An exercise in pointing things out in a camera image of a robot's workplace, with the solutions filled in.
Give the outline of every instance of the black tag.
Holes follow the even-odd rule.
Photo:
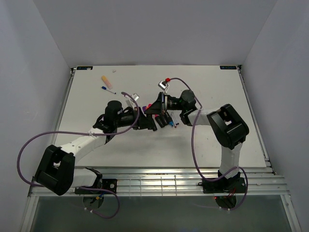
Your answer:
[[[78,66],[77,70],[92,70],[93,66]]]
[[[220,66],[220,69],[237,69],[236,66]]]

